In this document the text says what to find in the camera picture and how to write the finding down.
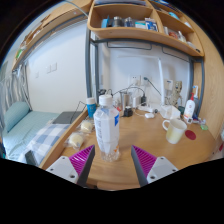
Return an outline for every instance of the wall socket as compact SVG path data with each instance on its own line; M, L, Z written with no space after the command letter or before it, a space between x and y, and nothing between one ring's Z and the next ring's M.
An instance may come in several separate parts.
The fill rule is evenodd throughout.
M140 75L129 75L128 85L130 86L131 84L134 84L135 86L140 86L141 85L141 76Z
M164 79L164 88L166 90L173 90L173 80Z
M148 78L150 82L152 82L152 77L150 76L142 76L141 86L150 86L150 82L148 80L144 80L144 77Z

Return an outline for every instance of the bag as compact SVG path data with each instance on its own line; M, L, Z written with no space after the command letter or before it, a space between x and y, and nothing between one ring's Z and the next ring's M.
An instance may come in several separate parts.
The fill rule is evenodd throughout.
M0 142L0 158L5 159L6 152L5 152L5 147L4 145Z

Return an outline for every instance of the curtain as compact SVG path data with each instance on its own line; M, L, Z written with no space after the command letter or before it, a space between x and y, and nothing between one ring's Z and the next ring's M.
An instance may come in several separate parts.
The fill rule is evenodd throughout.
M4 129L4 115L9 107L17 102L23 101L28 104L32 110L29 100L29 92L26 75L26 62L19 66L19 68L12 72L0 82L0 135Z

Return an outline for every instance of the power strip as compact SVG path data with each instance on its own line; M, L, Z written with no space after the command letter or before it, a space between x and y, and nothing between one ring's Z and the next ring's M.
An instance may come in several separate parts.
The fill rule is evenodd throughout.
M146 111L146 112L150 112L150 113L154 112L152 107L147 107L147 106L138 106L137 109L142 110L142 111Z

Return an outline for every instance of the white wall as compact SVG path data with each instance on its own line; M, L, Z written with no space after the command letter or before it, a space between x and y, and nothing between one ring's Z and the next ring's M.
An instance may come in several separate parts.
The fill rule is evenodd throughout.
M11 74L12 72L12 65L13 65L13 61L16 55L16 52L19 49L19 46L21 44L21 42L24 40L24 37L31 31L34 29L34 27L41 21L43 20L47 15L49 15L53 10L55 10L56 8L58 8L59 6L65 4L65 2L56 4L55 6L49 8L48 10L46 10L45 12L43 12L41 15L39 15L37 18L35 18L27 27L26 29L17 37L17 39L15 40L15 42L13 43L13 45L11 46L11 48L9 49L4 62L2 63L2 65L8 61L7 64L7 68L6 68L6 74L5 77L7 77L8 75Z
M53 35L29 57L27 79L34 111L74 111L79 101L85 103L85 36L86 22L73 25ZM47 73L46 67L54 63L57 70Z
M145 47L150 48L148 44L143 43L109 43L110 47ZM158 62L154 59L141 58L141 55L151 55L158 56L161 58L162 70L164 79L172 79L173 81L182 81L182 91L181 96L183 97L182 105L185 106L186 100L188 100L188 91L189 91L189 63L185 62L176 57L165 55L162 52L160 46L152 46L152 50L142 50L142 49L110 49L107 48L106 44L102 44L100 47L100 78L102 79L102 88L112 89L113 93L127 88L129 74L130 75L141 75L141 77L148 77L153 85L161 92L160 87L160 77L159 77L159 67ZM178 56L184 60L188 60L188 57L185 55L173 51L171 49L164 48L164 51L169 54ZM126 57L119 58L120 55L139 55L139 57ZM146 87L146 96L150 102L160 103L160 95L152 87ZM169 96L171 91L165 91L165 94ZM116 94L114 98L120 98L120 94Z

